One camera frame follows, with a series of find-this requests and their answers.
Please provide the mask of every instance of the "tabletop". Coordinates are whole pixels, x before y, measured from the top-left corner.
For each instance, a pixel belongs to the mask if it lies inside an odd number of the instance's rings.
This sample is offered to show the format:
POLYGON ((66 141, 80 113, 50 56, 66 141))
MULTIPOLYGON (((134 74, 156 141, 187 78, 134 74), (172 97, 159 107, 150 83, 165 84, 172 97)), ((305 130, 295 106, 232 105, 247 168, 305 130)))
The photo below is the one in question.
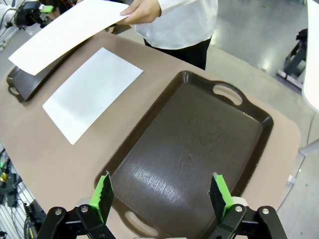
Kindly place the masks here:
MULTIPOLYGON (((94 179, 100 170, 169 82, 183 70, 218 80, 188 63, 102 31, 73 53, 28 103, 20 104, 8 93, 5 80, 0 81, 0 139, 40 205, 46 211, 55 206, 71 210, 81 198, 91 197, 94 179), (101 47, 144 72, 76 144, 71 145, 42 105, 101 47)), ((252 209, 264 205, 277 207, 294 165, 300 132, 295 123, 281 113, 252 96, 247 97, 273 117, 274 127, 242 196, 252 209)), ((110 212, 107 226, 117 238, 136 236, 127 229, 114 209, 110 212)))
POLYGON ((303 97, 319 112, 319 1, 308 0, 308 42, 307 63, 304 79, 303 97))

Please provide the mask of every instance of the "concrete floor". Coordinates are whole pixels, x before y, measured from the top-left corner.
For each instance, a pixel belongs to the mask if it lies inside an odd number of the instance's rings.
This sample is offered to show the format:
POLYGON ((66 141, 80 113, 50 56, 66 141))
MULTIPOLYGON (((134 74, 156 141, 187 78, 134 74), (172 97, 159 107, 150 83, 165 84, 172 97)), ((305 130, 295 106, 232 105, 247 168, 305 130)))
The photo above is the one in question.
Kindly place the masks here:
MULTIPOLYGON (((292 119, 302 133, 301 146, 306 145, 307 139, 311 142, 319 137, 319 116, 314 117, 298 90, 282 84, 275 73, 296 44, 297 33, 306 27, 307 9, 298 0, 221 0, 207 56, 207 71, 292 119)), ((143 43, 133 30, 121 35, 143 43)), ((11 65, 8 56, 28 38, 21 32, 11 41, 10 48, 0 53, 1 78, 11 65)), ((319 235, 318 158, 319 152, 306 157, 294 187, 278 211, 290 239, 319 235)), ((300 160, 296 161, 292 174, 296 174, 300 164, 300 160)))

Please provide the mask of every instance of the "person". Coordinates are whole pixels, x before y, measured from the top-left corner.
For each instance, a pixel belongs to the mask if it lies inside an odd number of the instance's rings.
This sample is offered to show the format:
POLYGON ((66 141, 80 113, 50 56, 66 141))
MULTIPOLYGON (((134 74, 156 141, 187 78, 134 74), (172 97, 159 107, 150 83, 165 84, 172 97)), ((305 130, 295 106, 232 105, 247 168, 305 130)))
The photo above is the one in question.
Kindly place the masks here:
POLYGON ((218 0, 134 0, 119 24, 135 25, 145 44, 205 70, 218 0))

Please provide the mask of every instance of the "screw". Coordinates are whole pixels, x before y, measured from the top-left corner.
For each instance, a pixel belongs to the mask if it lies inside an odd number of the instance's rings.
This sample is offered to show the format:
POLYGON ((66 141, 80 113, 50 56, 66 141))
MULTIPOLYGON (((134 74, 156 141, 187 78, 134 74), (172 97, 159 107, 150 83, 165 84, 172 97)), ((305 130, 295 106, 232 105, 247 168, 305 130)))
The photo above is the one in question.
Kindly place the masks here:
POLYGON ((268 214, 269 213, 269 210, 267 208, 264 208, 263 209, 263 214, 268 214))
POLYGON ((60 215, 61 213, 62 213, 62 210, 61 210, 61 209, 55 210, 55 214, 56 214, 56 215, 60 215))
POLYGON ((86 213, 88 210, 89 210, 89 209, 88 209, 87 206, 83 206, 83 207, 81 208, 81 212, 83 212, 83 213, 86 213))
POLYGON ((241 211, 243 211, 243 209, 242 209, 240 206, 237 206, 237 207, 235 208, 235 211, 241 212, 241 211))

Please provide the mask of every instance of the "shirt sleeve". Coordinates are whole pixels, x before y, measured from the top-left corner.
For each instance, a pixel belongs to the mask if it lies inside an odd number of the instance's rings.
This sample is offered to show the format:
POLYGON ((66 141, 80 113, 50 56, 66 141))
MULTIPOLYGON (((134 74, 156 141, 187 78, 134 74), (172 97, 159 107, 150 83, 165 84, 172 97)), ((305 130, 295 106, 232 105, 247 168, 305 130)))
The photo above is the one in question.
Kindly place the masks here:
POLYGON ((161 8, 161 14, 164 15, 179 6, 185 6, 196 0, 158 0, 161 8))

